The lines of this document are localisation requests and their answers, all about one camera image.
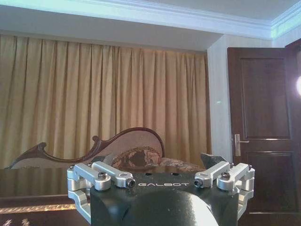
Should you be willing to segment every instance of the door lever handle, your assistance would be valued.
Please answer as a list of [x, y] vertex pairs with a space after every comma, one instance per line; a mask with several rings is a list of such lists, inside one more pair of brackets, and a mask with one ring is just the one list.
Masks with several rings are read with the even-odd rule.
[[250, 141], [249, 140], [240, 140], [238, 141], [238, 143], [249, 143]]
[[249, 143], [249, 140], [240, 140], [240, 134], [234, 135], [235, 139], [235, 156], [240, 156], [240, 143]]

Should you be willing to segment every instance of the crown molding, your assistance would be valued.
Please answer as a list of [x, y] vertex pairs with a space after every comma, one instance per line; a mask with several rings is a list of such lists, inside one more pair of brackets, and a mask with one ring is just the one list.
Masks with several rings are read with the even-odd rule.
[[301, 25], [301, 1], [271, 21], [271, 38], [281, 35]]
[[271, 40], [301, 25], [301, 1], [273, 21], [143, 0], [0, 0], [0, 5]]

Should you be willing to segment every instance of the door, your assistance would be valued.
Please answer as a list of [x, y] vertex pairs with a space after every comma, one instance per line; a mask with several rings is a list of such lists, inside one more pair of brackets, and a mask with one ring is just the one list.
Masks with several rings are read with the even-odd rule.
[[[228, 48], [235, 164], [255, 169], [240, 226], [300, 226], [301, 96], [296, 57], [285, 48]], [[235, 134], [241, 141], [235, 144]]]

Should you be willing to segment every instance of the carved wooden sofa frame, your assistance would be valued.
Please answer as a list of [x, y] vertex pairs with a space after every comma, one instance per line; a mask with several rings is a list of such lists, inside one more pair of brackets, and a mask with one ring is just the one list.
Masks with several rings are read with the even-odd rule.
[[39, 143], [16, 158], [8, 169], [69, 167], [79, 162], [89, 163], [96, 156], [107, 156], [111, 153], [119, 154], [139, 146], [150, 146], [157, 150], [161, 157], [165, 156], [164, 145], [160, 136], [148, 128], [126, 129], [109, 140], [101, 140], [98, 136], [93, 136], [92, 139], [94, 145], [86, 155], [70, 160], [49, 155], [44, 150], [46, 143]]

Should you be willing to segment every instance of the wall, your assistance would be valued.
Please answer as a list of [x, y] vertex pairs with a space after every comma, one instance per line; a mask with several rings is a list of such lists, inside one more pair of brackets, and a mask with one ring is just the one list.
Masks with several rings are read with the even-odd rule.
[[272, 47], [272, 41], [223, 35], [207, 50], [212, 154], [232, 161], [228, 47]]
[[283, 48], [298, 39], [301, 39], [301, 25], [274, 40], [273, 47]]

